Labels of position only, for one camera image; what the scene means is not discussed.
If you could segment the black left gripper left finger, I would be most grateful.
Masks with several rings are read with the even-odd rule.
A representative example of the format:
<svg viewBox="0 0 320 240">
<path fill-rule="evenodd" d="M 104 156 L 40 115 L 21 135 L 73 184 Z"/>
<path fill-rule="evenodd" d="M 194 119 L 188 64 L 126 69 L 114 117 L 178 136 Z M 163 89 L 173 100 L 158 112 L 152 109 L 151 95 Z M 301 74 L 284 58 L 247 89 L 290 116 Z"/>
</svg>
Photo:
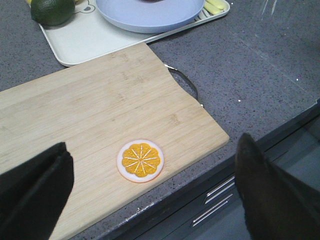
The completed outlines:
<svg viewBox="0 0 320 240">
<path fill-rule="evenodd" d="M 74 186 L 74 161 L 59 142 L 0 175 L 0 238 L 47 240 Z"/>
</svg>

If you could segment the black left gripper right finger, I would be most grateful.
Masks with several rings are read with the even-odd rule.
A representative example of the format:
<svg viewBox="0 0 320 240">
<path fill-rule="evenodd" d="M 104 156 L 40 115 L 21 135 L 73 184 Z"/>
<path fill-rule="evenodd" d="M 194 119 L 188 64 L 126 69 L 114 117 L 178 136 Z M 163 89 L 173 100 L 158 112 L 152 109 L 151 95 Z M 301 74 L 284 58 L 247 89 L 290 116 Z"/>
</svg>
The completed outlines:
<svg viewBox="0 0 320 240">
<path fill-rule="evenodd" d="M 270 162 L 248 133 L 237 144 L 235 185 L 251 239 L 320 238 L 320 192 Z"/>
</svg>

